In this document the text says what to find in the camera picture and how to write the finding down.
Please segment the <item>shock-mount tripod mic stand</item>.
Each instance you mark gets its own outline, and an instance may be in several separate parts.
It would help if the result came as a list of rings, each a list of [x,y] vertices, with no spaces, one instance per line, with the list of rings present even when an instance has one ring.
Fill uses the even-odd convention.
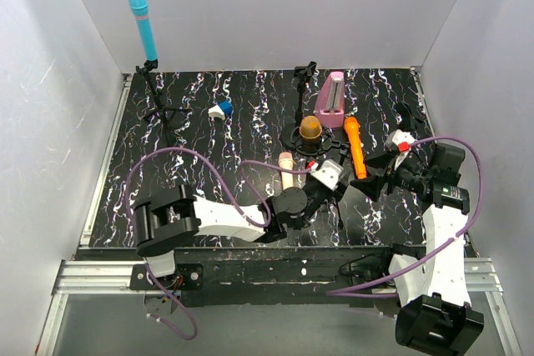
[[[294,132],[293,144],[296,146],[296,149],[292,151],[305,158],[309,164],[311,161],[323,163],[326,159],[332,159],[337,162],[344,169],[340,182],[344,181],[349,184],[350,172],[344,167],[344,162],[349,156],[349,144],[338,140],[329,128],[322,126],[322,135],[320,141],[317,143],[305,143],[300,137],[299,128],[297,128]],[[310,173],[308,173],[304,185],[308,180],[316,179],[312,178]]]

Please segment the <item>pink microphone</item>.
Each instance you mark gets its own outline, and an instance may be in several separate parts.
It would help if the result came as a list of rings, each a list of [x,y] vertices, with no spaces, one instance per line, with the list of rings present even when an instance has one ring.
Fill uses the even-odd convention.
[[[282,190],[294,187],[294,178],[291,171],[294,167],[294,159],[291,152],[282,152],[278,158],[278,166],[283,168],[280,172]]]

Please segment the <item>gold microphone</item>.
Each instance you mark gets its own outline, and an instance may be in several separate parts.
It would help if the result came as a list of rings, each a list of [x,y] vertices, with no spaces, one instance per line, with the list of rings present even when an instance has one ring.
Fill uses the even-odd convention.
[[[299,133],[305,143],[317,143],[322,135],[320,120],[313,115],[306,116],[301,121]]]

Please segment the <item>black round-base mic stand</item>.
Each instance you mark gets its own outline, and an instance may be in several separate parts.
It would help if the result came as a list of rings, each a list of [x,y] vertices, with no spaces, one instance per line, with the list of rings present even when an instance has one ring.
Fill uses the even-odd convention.
[[[293,137],[295,130],[300,126],[303,119],[303,98],[305,90],[308,88],[310,80],[315,74],[317,62],[310,61],[305,66],[296,66],[294,69],[294,78],[297,79],[296,90],[299,94],[297,108],[295,111],[295,121],[293,123],[286,124],[280,134],[280,141],[284,148],[292,151],[296,149],[293,144]]]

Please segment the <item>black tripod mic stand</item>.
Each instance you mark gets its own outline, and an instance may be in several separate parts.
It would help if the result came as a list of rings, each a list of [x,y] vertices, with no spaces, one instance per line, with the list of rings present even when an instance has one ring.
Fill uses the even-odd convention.
[[[146,60],[142,67],[140,66],[136,67],[136,73],[140,74],[143,77],[144,81],[146,82],[149,88],[151,99],[153,100],[153,104],[154,104],[142,116],[142,119],[146,123],[149,123],[153,118],[158,119],[162,125],[162,133],[164,135],[164,139],[166,143],[170,145],[171,141],[169,139],[169,135],[171,134],[171,131],[172,131],[170,127],[170,122],[172,121],[172,119],[177,113],[189,115],[192,113],[192,110],[191,108],[188,108],[188,107],[176,108],[176,107],[167,106],[163,104],[161,100],[162,93],[160,90],[156,88],[151,78],[151,72],[158,65],[159,65],[159,62],[157,60],[153,60],[153,61]]]

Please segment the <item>blue microphone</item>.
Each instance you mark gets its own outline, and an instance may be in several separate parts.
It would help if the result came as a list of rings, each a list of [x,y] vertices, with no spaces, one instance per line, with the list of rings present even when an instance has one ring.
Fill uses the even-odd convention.
[[[136,21],[145,57],[150,62],[158,60],[154,35],[149,21],[148,0],[128,0],[130,10]]]

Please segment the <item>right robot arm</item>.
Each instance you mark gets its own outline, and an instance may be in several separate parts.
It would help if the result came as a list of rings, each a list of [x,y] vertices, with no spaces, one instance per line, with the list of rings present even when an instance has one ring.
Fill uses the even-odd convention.
[[[464,235],[471,211],[470,195],[459,187],[464,149],[438,143],[429,165],[410,156],[400,143],[365,160],[368,178],[352,186],[376,200],[394,188],[414,193],[421,202],[426,254],[400,252],[389,272],[397,289],[400,312],[395,341],[429,355],[463,355],[484,329],[484,316],[471,306],[466,287]]]

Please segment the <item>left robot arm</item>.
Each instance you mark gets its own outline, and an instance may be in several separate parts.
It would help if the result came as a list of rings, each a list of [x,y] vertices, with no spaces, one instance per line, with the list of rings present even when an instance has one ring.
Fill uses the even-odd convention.
[[[149,261],[156,277],[173,275],[176,267],[172,265],[172,251],[193,245],[197,236],[273,243],[287,238],[290,229],[309,227],[317,210],[331,201],[339,202],[347,186],[341,181],[330,189],[310,178],[303,188],[287,188],[280,195],[267,198],[266,204],[244,207],[253,219],[266,220],[267,213],[271,213],[269,226],[261,228],[248,223],[234,206],[197,197],[190,186],[180,184],[134,205],[136,253]]]

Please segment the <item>orange microphone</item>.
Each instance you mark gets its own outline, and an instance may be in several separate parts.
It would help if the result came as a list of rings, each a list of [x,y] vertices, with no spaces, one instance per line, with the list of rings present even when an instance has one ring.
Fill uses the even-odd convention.
[[[347,117],[344,121],[345,134],[350,143],[350,152],[355,169],[355,176],[358,179],[367,178],[367,171],[364,164],[364,154],[360,140],[360,125],[355,117]]]

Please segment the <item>pink metronome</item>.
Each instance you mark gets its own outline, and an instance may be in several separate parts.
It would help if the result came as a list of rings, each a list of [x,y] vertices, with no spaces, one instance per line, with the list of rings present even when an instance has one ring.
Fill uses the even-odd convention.
[[[315,102],[314,115],[322,126],[341,128],[345,120],[345,77],[341,71],[329,74]]]

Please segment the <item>blue and white block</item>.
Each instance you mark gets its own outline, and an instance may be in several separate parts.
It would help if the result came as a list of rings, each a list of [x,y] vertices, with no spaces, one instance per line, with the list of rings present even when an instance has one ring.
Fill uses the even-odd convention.
[[[221,120],[225,120],[226,118],[229,118],[231,116],[232,112],[233,106],[231,102],[224,101],[210,108],[208,111],[208,115],[210,118],[219,118]]]

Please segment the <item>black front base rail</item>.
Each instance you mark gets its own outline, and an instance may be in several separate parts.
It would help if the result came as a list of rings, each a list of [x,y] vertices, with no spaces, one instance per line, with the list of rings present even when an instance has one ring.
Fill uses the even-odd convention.
[[[176,271],[160,283],[190,308],[202,306],[348,304],[330,290],[386,275],[398,246],[177,248]]]

